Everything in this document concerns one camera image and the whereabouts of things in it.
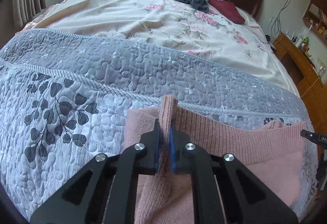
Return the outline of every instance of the bed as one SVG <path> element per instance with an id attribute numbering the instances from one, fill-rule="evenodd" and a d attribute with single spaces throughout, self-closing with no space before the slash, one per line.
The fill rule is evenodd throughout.
<path id="1" fill-rule="evenodd" d="M 255 21 L 262 0 L 226 1 L 245 24 L 174 0 L 65 0 L 0 51 L 1 183 L 27 220 L 93 156 L 120 153 L 127 110 L 163 94 L 240 129 L 278 119 L 313 131 Z M 317 157 L 306 142 L 299 218 L 315 196 Z"/>

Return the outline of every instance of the bookshelf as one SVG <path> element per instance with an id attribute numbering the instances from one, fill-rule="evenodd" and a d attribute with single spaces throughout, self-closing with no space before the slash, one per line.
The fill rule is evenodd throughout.
<path id="1" fill-rule="evenodd" d="M 311 24 L 313 25 L 311 31 L 313 31 L 327 47 L 327 15 L 323 10 L 310 2 L 302 19 L 307 27 L 310 27 Z"/>

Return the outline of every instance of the wooden desk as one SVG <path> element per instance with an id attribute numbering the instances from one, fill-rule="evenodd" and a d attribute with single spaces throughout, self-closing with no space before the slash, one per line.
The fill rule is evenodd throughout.
<path id="1" fill-rule="evenodd" d="M 293 79 L 308 110 L 315 132 L 327 134 L 327 85 L 324 86 L 305 55 L 285 34 L 274 41 L 276 56 Z"/>

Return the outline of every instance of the cable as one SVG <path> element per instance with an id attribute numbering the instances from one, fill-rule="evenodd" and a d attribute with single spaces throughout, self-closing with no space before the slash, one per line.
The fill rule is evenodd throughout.
<path id="1" fill-rule="evenodd" d="M 280 32 L 282 31 L 282 23 L 281 23 L 281 18 L 280 15 L 282 13 L 282 11 L 284 9 L 286 9 L 289 4 L 291 3 L 291 0 L 286 0 L 284 6 L 282 7 L 282 9 L 279 11 L 277 17 L 272 17 L 267 25 L 267 31 L 269 31 L 269 25 L 271 24 L 271 22 L 273 21 L 271 28 L 270 28 L 270 35 L 279 35 Z"/>
<path id="2" fill-rule="evenodd" d="M 304 92 L 303 93 L 303 95 L 302 96 L 300 96 L 300 98 L 302 98 L 304 95 L 305 95 L 305 93 L 307 93 L 308 92 L 308 90 L 310 89 L 310 88 L 312 88 L 313 87 L 313 85 L 319 80 L 320 78 L 318 78 L 313 84 L 312 84 L 312 86 L 311 87 L 309 87 L 307 90 L 306 90 L 306 92 Z"/>

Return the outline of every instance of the pink knit garment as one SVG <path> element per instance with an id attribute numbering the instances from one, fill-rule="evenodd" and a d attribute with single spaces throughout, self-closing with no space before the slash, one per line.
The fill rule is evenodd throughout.
<path id="1" fill-rule="evenodd" d="M 173 175 L 170 168 L 169 129 L 173 119 L 176 129 L 188 133 L 191 142 L 208 153 L 234 154 L 288 206 L 299 198 L 305 142 L 300 131 L 306 129 L 306 123 L 284 127 L 281 122 L 272 121 L 260 131 L 246 131 L 180 108 L 177 103 L 174 97 L 164 96 L 160 109 L 128 112 L 125 148 L 152 131 L 157 118 L 162 133 L 158 173 L 139 176 L 135 224 L 194 223 L 191 177 Z"/>

